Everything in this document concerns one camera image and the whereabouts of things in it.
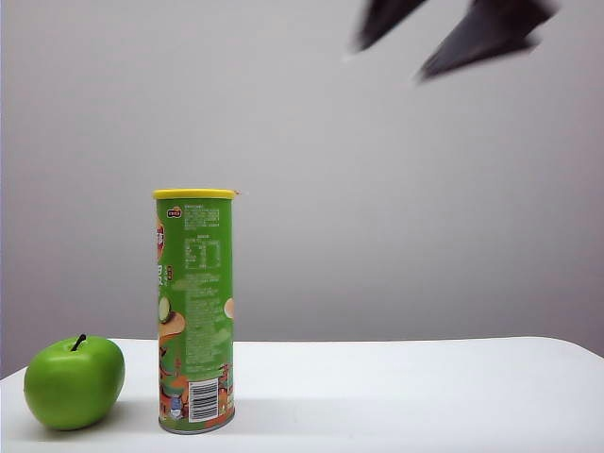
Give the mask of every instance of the can label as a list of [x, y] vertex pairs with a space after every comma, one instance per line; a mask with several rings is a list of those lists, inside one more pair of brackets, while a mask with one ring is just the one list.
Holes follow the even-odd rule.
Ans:
[[217, 428], [233, 406], [231, 200], [157, 200], [159, 421]]

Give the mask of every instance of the nutrition label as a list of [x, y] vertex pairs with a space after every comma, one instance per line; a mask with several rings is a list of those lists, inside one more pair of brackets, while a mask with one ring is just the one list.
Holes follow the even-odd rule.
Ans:
[[187, 270], [220, 267], [220, 241], [208, 239], [208, 236], [198, 236], [185, 239], [184, 245]]

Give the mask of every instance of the gray wall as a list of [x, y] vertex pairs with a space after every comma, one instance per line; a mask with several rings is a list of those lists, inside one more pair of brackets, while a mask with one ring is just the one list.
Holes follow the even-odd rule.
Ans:
[[4, 2], [4, 372], [80, 332], [155, 336], [162, 186], [246, 192], [239, 340], [604, 354], [604, 2], [414, 86], [466, 3], [343, 64], [360, 1]]

